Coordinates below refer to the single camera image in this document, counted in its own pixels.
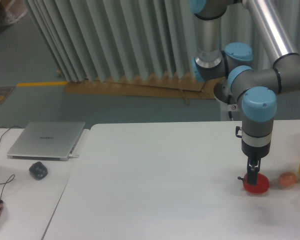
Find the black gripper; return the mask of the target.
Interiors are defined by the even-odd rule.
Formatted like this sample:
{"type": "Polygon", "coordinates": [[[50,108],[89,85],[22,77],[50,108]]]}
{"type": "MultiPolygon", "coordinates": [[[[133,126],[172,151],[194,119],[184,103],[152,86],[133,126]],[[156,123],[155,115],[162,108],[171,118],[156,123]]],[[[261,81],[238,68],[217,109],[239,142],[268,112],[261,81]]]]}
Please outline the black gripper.
{"type": "Polygon", "coordinates": [[[268,155],[270,152],[270,143],[256,147],[251,146],[241,142],[241,150],[248,157],[247,159],[247,183],[249,185],[255,186],[258,181],[258,173],[259,173],[259,161],[255,159],[261,159],[268,155]]]}

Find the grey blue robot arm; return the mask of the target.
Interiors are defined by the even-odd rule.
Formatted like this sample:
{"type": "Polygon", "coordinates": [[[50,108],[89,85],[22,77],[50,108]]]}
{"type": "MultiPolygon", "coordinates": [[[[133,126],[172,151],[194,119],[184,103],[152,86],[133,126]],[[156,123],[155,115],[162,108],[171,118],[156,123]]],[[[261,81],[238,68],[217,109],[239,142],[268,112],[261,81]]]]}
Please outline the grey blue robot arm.
{"type": "Polygon", "coordinates": [[[221,49],[221,18],[232,0],[191,0],[190,10],[198,20],[198,48],[192,58],[200,82],[226,78],[226,92],[239,107],[242,125],[241,149],[247,156],[246,184],[258,182],[261,160],[271,146],[277,96],[300,91],[300,54],[283,25],[272,0],[244,0],[259,33],[271,67],[253,70],[252,49],[235,42],[221,49]]]}

